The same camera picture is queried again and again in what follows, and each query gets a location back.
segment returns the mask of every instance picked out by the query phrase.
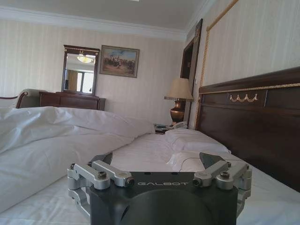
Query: nightstand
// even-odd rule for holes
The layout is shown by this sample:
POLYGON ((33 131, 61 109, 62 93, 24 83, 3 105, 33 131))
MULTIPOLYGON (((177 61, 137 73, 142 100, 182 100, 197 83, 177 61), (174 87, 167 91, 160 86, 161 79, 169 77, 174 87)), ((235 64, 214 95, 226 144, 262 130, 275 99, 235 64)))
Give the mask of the nightstand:
POLYGON ((171 128, 162 124, 154 124, 154 128, 155 128, 155 134, 157 135, 164 135, 166 131, 171 130, 171 128))

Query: brass lamp base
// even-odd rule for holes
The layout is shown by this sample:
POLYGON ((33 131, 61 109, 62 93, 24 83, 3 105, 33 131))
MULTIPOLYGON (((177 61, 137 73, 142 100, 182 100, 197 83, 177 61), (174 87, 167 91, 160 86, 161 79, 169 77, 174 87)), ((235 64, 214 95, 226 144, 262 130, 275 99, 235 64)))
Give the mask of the brass lamp base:
POLYGON ((184 117, 184 105, 183 101, 175 101, 175 107, 170 110, 171 118, 172 118, 172 126, 176 123, 182 122, 184 117))

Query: metal bracket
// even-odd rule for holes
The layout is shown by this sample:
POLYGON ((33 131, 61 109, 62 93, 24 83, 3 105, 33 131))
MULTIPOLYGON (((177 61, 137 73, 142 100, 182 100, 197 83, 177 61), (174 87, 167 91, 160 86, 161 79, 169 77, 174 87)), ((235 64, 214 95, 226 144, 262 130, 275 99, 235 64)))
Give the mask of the metal bracket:
POLYGON ((67 169, 68 195, 75 199, 78 210, 90 218, 90 204, 82 188, 94 185, 95 189, 104 190, 110 187, 111 179, 119 187, 129 187, 134 184, 130 172, 118 170, 100 160, 88 165, 72 164, 67 169))
POLYGON ((252 170, 246 163, 237 163, 228 169, 228 163, 218 161, 203 172, 194 174, 193 184, 199 187, 211 185, 216 178, 216 185, 223 190, 231 190, 233 186, 238 188, 237 217, 245 206, 245 200, 251 196, 252 170))
POLYGON ((130 172, 118 170, 117 168, 100 160, 93 162, 92 168, 97 171, 105 171, 110 179, 114 181, 114 184, 119 187, 128 187, 134 185, 135 183, 135 180, 130 172))
POLYGON ((206 170, 194 173, 193 184, 198 187, 208 187, 211 185, 212 180, 221 172, 228 169, 226 161, 218 161, 211 165, 206 170))

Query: table lamp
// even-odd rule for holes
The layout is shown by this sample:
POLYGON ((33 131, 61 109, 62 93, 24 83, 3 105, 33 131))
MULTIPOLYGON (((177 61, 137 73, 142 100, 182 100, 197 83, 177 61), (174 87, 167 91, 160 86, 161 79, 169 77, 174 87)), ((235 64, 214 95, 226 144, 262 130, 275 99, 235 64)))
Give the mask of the table lamp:
POLYGON ((193 100, 193 96, 189 90, 188 79, 175 78, 165 99, 175 100, 175 107, 170 110, 173 121, 172 126, 182 122, 185 110, 185 104, 182 103, 193 100))

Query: chair backrest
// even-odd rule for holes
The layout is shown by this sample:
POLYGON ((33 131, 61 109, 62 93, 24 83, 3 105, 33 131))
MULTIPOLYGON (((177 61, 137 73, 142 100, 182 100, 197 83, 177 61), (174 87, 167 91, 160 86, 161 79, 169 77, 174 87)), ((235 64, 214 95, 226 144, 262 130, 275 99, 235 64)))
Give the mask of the chair backrest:
POLYGON ((39 107, 39 92, 44 90, 24 89, 17 97, 0 97, 2 107, 30 108, 39 107))

